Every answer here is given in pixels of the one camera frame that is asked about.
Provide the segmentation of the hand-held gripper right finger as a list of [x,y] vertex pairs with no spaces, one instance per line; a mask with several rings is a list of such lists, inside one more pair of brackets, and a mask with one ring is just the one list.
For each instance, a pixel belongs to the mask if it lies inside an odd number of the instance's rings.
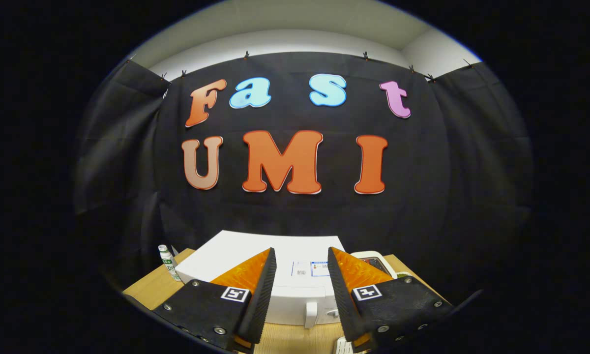
[[354,352],[391,352],[455,312],[415,276],[394,278],[336,247],[328,249],[328,271]]

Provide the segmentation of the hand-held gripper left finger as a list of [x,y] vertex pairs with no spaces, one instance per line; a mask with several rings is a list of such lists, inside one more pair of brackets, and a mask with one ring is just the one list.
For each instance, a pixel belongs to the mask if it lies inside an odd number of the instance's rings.
[[270,247],[212,281],[189,281],[153,315],[211,351],[253,352],[261,342],[276,269]]

